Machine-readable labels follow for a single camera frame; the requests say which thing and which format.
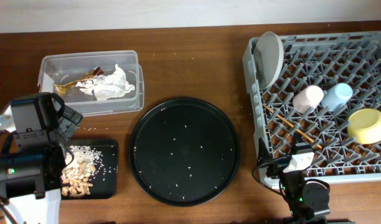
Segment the yellow bowl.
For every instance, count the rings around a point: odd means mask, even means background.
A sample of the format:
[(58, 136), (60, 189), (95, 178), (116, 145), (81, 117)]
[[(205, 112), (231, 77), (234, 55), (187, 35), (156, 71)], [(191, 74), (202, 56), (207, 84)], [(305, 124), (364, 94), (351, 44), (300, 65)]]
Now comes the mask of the yellow bowl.
[(359, 144), (373, 144), (381, 141), (381, 111), (365, 108), (352, 113), (348, 117), (349, 138), (355, 138)]

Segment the food scraps pile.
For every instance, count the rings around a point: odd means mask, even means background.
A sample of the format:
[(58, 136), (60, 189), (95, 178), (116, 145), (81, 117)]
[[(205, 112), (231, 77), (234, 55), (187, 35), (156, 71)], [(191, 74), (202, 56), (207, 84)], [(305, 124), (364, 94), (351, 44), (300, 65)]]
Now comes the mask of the food scraps pile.
[(91, 146), (70, 146), (62, 171), (61, 196), (71, 199), (90, 196), (93, 181), (100, 170), (104, 170), (103, 154)]

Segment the blue plastic cup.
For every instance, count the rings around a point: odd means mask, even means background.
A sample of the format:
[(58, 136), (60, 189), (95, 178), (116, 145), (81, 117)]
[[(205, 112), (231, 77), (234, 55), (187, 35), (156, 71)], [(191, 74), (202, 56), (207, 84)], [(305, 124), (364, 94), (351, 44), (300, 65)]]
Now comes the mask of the blue plastic cup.
[(329, 111), (335, 111), (346, 104), (353, 95), (353, 89), (346, 83), (338, 83), (330, 88), (321, 101), (323, 108), (328, 107)]

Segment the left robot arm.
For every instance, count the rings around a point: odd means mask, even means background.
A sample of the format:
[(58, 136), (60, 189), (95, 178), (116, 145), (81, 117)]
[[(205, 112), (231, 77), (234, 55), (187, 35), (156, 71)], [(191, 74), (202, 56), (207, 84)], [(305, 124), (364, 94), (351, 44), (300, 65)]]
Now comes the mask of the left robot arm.
[(56, 93), (11, 100), (0, 114), (0, 209), (7, 223), (58, 223), (67, 142), (83, 116)]

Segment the pink plastic cup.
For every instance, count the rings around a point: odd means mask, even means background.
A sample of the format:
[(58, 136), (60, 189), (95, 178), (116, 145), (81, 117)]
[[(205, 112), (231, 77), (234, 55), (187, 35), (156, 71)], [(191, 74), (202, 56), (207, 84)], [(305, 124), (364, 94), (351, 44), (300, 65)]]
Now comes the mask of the pink plastic cup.
[(323, 90), (316, 86), (311, 85), (299, 92), (293, 98), (293, 106), (299, 113), (304, 113), (307, 109), (315, 109), (324, 97)]

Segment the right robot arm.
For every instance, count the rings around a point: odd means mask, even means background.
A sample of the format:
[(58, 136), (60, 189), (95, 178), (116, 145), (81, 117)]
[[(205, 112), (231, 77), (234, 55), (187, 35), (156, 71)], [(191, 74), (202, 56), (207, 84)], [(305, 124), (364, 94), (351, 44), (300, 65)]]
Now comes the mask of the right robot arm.
[(288, 204), (291, 216), (283, 223), (327, 223), (330, 214), (330, 185), (319, 179), (306, 180), (303, 171), (312, 164), (314, 149), (300, 137), (296, 137), (290, 153), (272, 159), (262, 138), (258, 140), (258, 162), (252, 175), (258, 169), (266, 169), (267, 177), (279, 178), (276, 193)]

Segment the wooden chopstick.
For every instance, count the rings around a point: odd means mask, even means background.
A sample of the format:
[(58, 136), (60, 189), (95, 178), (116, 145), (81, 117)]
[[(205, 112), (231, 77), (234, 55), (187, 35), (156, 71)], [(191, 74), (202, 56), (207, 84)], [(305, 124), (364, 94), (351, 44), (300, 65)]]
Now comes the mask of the wooden chopstick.
[[(268, 111), (272, 112), (273, 114), (275, 113), (275, 111), (273, 109), (271, 109), (270, 107), (268, 107), (267, 105), (265, 104), (262, 104), (263, 107), (265, 107)], [(280, 120), (282, 120), (283, 122), (285, 122), (287, 125), (291, 126), (292, 128), (295, 127), (295, 125), (293, 123), (291, 123), (290, 121), (288, 121), (287, 119), (285, 119), (284, 117), (280, 116), (279, 114), (275, 115), (276, 117), (278, 117)], [(312, 139), (311, 137), (309, 137), (306, 133), (302, 132), (300, 129), (297, 128), (296, 130), (299, 134), (301, 134), (303, 137), (305, 137), (308, 141), (310, 142), (314, 142), (314, 139)]]
[[(276, 115), (280, 120), (282, 120), (284, 123), (286, 123), (287, 125), (291, 126), (292, 128), (295, 127), (295, 125), (293, 125), (290, 121), (286, 120), (284, 117), (280, 116), (279, 114)], [(302, 135), (305, 139), (307, 139), (308, 141), (310, 141), (310, 143), (314, 143), (314, 139), (312, 139), (311, 137), (309, 137), (306, 133), (302, 132), (300, 129), (296, 128), (296, 131)], [(313, 145), (313, 147), (318, 147), (319, 149), (323, 149), (323, 147), (318, 143), (316, 145)]]

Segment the grey plate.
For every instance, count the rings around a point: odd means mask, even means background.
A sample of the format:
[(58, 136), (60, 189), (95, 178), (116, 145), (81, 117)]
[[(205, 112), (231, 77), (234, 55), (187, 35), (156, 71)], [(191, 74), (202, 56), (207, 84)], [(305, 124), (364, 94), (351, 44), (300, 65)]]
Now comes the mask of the grey plate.
[(265, 32), (256, 43), (253, 56), (260, 88), (272, 86), (283, 66), (284, 49), (281, 39), (274, 32)]

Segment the white napkin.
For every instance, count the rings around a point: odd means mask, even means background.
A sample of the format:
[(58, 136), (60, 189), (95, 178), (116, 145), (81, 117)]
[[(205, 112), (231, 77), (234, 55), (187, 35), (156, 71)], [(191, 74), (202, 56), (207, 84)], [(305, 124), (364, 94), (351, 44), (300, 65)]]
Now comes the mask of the white napkin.
[(97, 101), (110, 98), (120, 98), (133, 91), (136, 87), (126, 80), (125, 71), (115, 65), (115, 71), (110, 75), (98, 75), (86, 81), (75, 84), (86, 95), (93, 95)]

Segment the gold coffee sachet wrapper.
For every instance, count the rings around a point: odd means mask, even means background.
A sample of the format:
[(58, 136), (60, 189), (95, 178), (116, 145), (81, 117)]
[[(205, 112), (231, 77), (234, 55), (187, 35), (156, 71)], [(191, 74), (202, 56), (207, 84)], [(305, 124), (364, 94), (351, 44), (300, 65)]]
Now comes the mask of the gold coffee sachet wrapper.
[(95, 77), (102, 75), (102, 74), (104, 74), (104, 71), (101, 69), (101, 67), (97, 67), (97, 68), (93, 69), (92, 71), (84, 74), (78, 80), (72, 81), (72, 82), (64, 84), (64, 85), (54, 84), (54, 90), (56, 91), (56, 93), (58, 95), (63, 96), (64, 94), (66, 94), (69, 91), (69, 89), (73, 88), (78, 82), (91, 80), (92, 78), (95, 78)]

